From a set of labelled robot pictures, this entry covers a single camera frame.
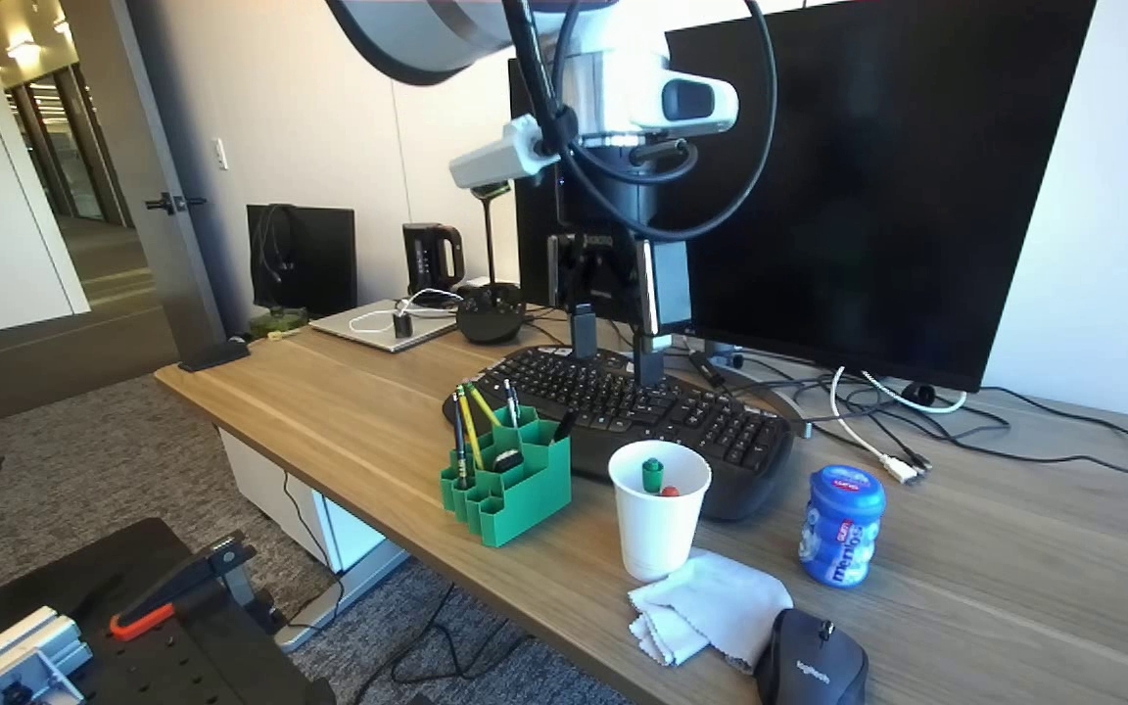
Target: silver laptop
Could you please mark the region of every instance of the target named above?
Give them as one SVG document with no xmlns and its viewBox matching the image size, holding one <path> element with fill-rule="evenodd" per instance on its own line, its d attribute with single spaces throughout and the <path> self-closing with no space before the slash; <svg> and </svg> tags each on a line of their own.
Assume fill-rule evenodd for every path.
<svg viewBox="0 0 1128 705">
<path fill-rule="evenodd" d="M 380 347 L 388 353 L 398 353 L 399 350 L 420 345 L 426 340 L 456 329 L 456 314 L 451 311 L 421 311 L 412 314 L 412 335 L 395 337 L 394 318 L 391 317 L 395 303 L 396 301 L 391 299 L 378 300 L 365 307 L 351 308 L 350 311 L 319 318 L 319 320 L 310 321 L 308 325 L 331 335 Z"/>
</svg>

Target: wooden desk surface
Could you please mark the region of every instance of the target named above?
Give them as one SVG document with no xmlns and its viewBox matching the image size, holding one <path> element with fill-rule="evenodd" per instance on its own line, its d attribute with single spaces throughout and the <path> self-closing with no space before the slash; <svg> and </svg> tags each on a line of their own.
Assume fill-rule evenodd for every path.
<svg viewBox="0 0 1128 705">
<path fill-rule="evenodd" d="M 521 334 L 521 344 L 544 343 Z M 755 681 L 715 651 L 668 670 L 636 647 L 626 599 L 636 583 L 620 565 L 609 486 L 574 478 L 567 509 L 501 549 L 443 512 L 438 473 L 452 433 L 440 400 L 513 347 L 452 334 L 389 355 L 306 331 L 219 369 L 156 376 L 631 699 L 757 704 Z M 1128 441 L 1100 429 L 1015 406 L 1005 415 L 1015 429 L 1004 442 L 1128 458 Z M 885 481 L 823 437 L 796 442 L 783 503 L 740 526 L 702 523 L 695 544 L 777 575 L 797 607 L 858 640 L 872 660 L 869 702 L 1128 702 L 1128 477 L 908 437 L 935 470 L 916 490 L 887 483 L 878 554 L 860 588 L 823 588 L 797 565 L 811 472 L 843 461 Z"/>
</svg>

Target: white paper cup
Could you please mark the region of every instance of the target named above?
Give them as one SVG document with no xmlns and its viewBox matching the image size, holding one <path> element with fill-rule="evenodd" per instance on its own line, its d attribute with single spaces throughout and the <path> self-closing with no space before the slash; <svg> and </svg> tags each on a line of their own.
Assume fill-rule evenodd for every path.
<svg viewBox="0 0 1128 705">
<path fill-rule="evenodd" d="M 680 496 L 643 492 L 642 465 L 650 458 L 664 466 L 662 486 L 676 486 Z M 635 579 L 654 582 L 686 565 L 703 495 L 712 486 L 707 460 L 676 442 L 631 442 L 613 452 L 608 476 L 617 492 L 620 557 L 626 571 Z"/>
</svg>

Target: blue bottle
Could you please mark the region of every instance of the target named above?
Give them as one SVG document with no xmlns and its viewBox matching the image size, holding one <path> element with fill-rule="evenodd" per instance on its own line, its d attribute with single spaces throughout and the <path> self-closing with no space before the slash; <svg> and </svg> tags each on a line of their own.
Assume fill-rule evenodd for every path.
<svg viewBox="0 0 1128 705">
<path fill-rule="evenodd" d="M 869 575 L 887 492 L 869 473 L 847 465 L 812 473 L 811 488 L 800 537 L 803 570 L 831 588 L 854 588 Z"/>
</svg>

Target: white cloth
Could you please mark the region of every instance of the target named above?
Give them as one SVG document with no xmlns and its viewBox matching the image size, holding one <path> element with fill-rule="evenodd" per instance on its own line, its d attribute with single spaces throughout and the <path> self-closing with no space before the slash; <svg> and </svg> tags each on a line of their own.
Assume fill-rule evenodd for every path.
<svg viewBox="0 0 1128 705">
<path fill-rule="evenodd" d="M 795 606 L 773 575 L 700 548 L 662 581 L 631 590 L 629 602 L 640 613 L 629 631 L 660 664 L 682 664 L 711 643 L 748 675 L 774 619 Z"/>
</svg>

